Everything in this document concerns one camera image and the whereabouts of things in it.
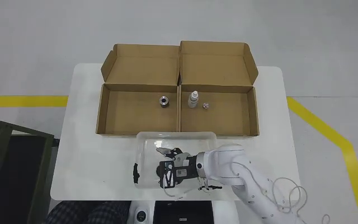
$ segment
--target yellow tape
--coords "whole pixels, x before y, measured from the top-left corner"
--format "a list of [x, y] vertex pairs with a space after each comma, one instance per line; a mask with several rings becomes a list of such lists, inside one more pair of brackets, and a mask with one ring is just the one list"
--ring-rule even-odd
[[320, 120], [316, 115], [307, 110], [292, 97], [287, 97], [287, 104], [290, 110], [292, 110], [295, 114], [301, 117], [304, 121], [310, 124], [314, 129], [316, 129], [342, 150], [348, 176], [350, 178], [356, 204], [358, 206], [358, 160], [352, 143], [350, 143], [347, 139], [341, 136], [333, 128], [328, 126], [324, 121]]
[[68, 96], [0, 96], [0, 107], [66, 106]]

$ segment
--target table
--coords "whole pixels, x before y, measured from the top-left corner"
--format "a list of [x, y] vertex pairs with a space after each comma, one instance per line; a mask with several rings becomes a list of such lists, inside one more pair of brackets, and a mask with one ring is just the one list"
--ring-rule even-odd
[[[133, 184], [135, 137], [95, 133], [100, 99], [101, 64], [78, 64], [64, 118], [51, 187], [55, 200], [172, 200], [162, 189], [137, 189]], [[260, 135], [218, 137], [218, 145], [240, 143], [252, 164], [270, 179], [284, 176], [300, 184], [282, 71], [258, 67], [256, 88]], [[285, 195], [292, 184], [279, 182]], [[206, 194], [188, 193], [190, 200], [238, 200], [230, 187]]]

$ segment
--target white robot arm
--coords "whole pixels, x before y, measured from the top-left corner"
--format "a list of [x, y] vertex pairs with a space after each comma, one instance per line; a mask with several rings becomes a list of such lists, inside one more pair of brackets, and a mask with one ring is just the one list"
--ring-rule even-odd
[[196, 168], [201, 178], [231, 185], [234, 193], [262, 218], [263, 223], [304, 224], [294, 212], [277, 203], [285, 198], [282, 195], [275, 198], [278, 196], [273, 194], [273, 182], [251, 166], [241, 145], [228, 144], [199, 153]]

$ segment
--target cardboard box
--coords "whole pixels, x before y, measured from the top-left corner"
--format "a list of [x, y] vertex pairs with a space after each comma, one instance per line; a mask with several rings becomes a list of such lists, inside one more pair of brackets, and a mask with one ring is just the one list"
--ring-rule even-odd
[[97, 134], [178, 131], [179, 46], [116, 44], [101, 72]]
[[[258, 75], [245, 43], [182, 41], [180, 54], [182, 132], [217, 135], [259, 135], [253, 83]], [[187, 106], [189, 94], [199, 92], [196, 108]], [[209, 103], [204, 110], [202, 104]]]

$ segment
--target cardboard box lid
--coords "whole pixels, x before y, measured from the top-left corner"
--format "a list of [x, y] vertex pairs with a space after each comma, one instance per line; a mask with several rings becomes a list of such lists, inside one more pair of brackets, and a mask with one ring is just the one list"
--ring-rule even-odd
[[182, 85], [252, 86], [258, 75], [246, 43], [181, 41]]
[[176, 86], [179, 46], [116, 44], [102, 65], [106, 83]]

